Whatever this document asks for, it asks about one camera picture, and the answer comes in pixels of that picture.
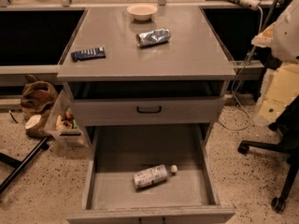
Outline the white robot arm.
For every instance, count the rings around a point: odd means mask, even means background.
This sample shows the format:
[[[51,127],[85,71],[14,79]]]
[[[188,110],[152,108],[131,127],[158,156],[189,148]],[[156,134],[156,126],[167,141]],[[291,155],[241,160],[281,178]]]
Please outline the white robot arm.
[[[276,71],[267,71],[258,99],[254,122],[266,126],[274,122],[299,95],[299,0],[291,3],[277,20],[251,43],[270,48],[272,56],[281,61]]]

